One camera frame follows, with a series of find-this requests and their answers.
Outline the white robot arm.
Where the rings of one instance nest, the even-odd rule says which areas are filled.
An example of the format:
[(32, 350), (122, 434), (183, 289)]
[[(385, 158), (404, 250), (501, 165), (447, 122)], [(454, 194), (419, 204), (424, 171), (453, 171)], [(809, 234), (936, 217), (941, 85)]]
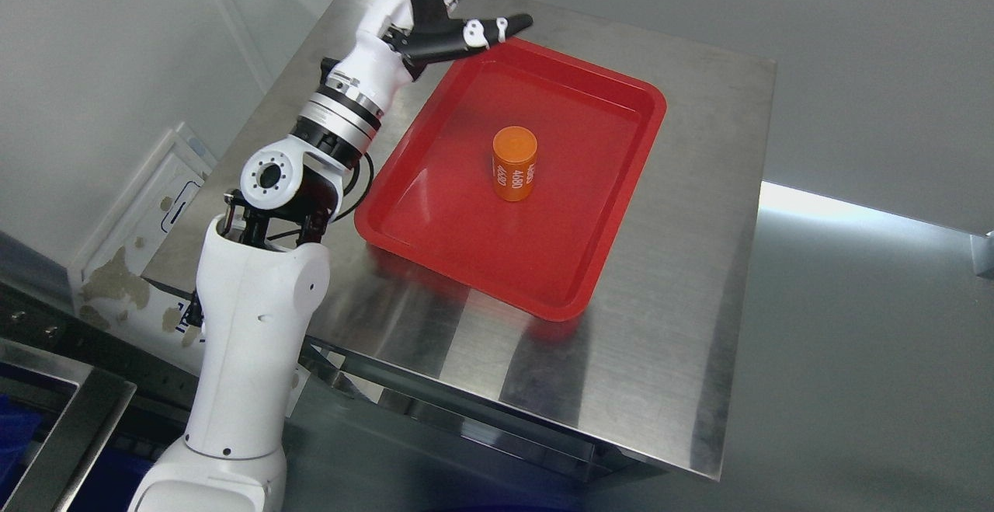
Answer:
[[(310, 97), (297, 127), (246, 159), (239, 193), (259, 219), (228, 237), (233, 214), (210, 222), (196, 269), (206, 339), (184, 434), (146, 473), (131, 511), (277, 511), (287, 487), (283, 425), (308, 323), (330, 281), (323, 230), (345, 172), (408, 82), (393, 54), (354, 49)], [(266, 243), (262, 219), (296, 211), (295, 249)]]

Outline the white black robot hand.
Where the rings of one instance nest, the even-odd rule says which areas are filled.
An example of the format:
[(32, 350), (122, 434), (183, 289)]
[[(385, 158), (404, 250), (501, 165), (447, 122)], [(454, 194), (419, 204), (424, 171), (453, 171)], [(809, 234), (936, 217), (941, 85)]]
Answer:
[(336, 74), (384, 110), (427, 65), (489, 51), (533, 25), (526, 13), (455, 19), (452, 12), (460, 1), (373, 0)]

